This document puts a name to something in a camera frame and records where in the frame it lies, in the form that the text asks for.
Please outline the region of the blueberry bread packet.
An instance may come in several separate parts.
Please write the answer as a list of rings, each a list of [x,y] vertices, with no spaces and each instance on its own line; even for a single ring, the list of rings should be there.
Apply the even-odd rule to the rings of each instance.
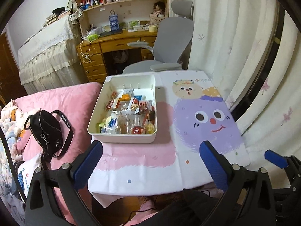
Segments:
[[[120,134],[120,126],[118,122],[118,115],[116,113],[111,113],[105,120],[105,133],[107,134]]]

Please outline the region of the red cookie packet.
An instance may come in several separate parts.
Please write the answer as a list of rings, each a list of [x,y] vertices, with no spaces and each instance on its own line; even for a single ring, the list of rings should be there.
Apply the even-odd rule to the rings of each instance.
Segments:
[[[108,104],[106,105],[106,110],[107,111],[116,110],[118,109],[119,104],[120,104],[119,98],[114,98],[108,102]]]

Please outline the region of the red chinese text snack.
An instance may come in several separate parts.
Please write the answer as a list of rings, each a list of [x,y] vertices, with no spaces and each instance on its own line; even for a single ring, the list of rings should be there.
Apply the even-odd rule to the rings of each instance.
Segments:
[[[145,127],[140,125],[135,125],[131,127],[131,134],[133,135],[145,134]]]

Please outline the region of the clear cake packet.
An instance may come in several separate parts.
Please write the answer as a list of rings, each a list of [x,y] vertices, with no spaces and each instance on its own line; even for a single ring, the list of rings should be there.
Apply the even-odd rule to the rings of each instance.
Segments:
[[[125,123],[125,131],[127,134],[131,134],[134,127],[144,128],[145,126],[144,114],[125,114],[122,115],[122,117]]]

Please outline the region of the green pineapple cake packet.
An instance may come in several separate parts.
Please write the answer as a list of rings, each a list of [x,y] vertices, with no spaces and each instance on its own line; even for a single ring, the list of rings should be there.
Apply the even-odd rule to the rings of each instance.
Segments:
[[[106,124],[104,122],[100,122],[96,124],[97,133],[103,134],[106,133]]]

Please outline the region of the yellow puffed snack bag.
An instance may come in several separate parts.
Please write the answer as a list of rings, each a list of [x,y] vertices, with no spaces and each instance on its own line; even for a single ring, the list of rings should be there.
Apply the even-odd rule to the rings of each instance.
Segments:
[[[155,123],[150,120],[146,121],[144,129],[146,134],[153,134],[156,131]]]

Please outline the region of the orange fried twist packet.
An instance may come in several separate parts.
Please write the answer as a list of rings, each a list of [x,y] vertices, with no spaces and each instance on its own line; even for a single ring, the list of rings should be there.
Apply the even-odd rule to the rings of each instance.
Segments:
[[[112,99],[115,99],[118,95],[118,92],[117,91],[113,91],[112,94],[111,94],[111,98]]]

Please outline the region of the red white snack packet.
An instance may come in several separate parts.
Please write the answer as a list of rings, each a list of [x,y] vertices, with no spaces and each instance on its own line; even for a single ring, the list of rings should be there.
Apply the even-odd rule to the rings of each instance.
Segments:
[[[138,114],[139,112],[139,100],[135,97],[132,97],[127,107],[121,110],[122,115]]]

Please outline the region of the dark dried fruit packet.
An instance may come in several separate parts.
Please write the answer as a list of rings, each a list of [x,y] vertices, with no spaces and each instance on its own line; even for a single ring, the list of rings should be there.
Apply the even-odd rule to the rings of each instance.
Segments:
[[[156,112],[155,107],[153,105],[150,105],[148,108],[148,116],[147,116],[148,122],[151,124],[155,124],[156,121]]]

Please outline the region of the white orange snack bar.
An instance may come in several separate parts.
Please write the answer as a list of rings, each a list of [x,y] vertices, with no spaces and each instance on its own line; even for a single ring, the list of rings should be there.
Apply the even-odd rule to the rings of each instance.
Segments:
[[[120,102],[124,102],[124,101],[130,101],[131,98],[134,96],[134,88],[127,88],[127,89],[123,89],[119,94],[118,94],[118,100]]]

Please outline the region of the blue white candy packet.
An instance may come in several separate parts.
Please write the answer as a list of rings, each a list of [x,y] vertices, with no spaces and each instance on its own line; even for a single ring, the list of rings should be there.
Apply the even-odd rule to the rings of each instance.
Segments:
[[[144,96],[144,95],[135,95],[134,96],[137,100],[139,100],[139,101],[144,101],[144,100],[146,100],[146,96]]]

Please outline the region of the black handbag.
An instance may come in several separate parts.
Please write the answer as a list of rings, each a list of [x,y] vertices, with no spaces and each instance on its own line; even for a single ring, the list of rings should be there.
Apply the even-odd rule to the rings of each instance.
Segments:
[[[63,140],[60,123],[54,117],[54,114],[60,116],[69,129],[66,140]],[[24,123],[24,129],[30,130],[41,146],[43,150],[41,163],[44,169],[47,169],[47,164],[51,162],[52,158],[60,158],[65,155],[74,136],[69,120],[60,110],[54,110],[50,113],[40,110],[35,114],[29,115]]]

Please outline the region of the white floral curtain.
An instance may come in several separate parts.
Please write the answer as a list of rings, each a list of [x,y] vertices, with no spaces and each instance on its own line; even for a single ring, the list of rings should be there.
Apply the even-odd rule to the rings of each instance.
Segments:
[[[275,188],[289,185],[285,172],[263,154],[300,156],[300,32],[285,12],[283,33],[277,0],[191,0],[194,32],[189,70],[204,71],[233,111],[267,64],[275,44],[279,50],[259,92],[237,120],[251,163],[268,170]]]

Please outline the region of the grey office chair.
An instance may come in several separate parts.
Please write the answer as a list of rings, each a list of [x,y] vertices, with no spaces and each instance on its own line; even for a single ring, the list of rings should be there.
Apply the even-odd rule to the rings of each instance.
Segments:
[[[124,74],[183,69],[180,59],[193,37],[193,1],[174,0],[171,2],[171,9],[176,16],[160,22],[153,47],[142,41],[127,44],[150,51],[154,59],[131,64],[123,70]]]

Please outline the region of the blue paper gift bag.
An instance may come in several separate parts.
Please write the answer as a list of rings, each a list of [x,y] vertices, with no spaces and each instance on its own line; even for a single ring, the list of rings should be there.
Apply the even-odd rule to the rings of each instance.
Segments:
[[[118,15],[115,13],[114,10],[110,11],[109,23],[110,23],[110,29],[111,29],[111,31],[117,31],[117,30],[119,30]]]

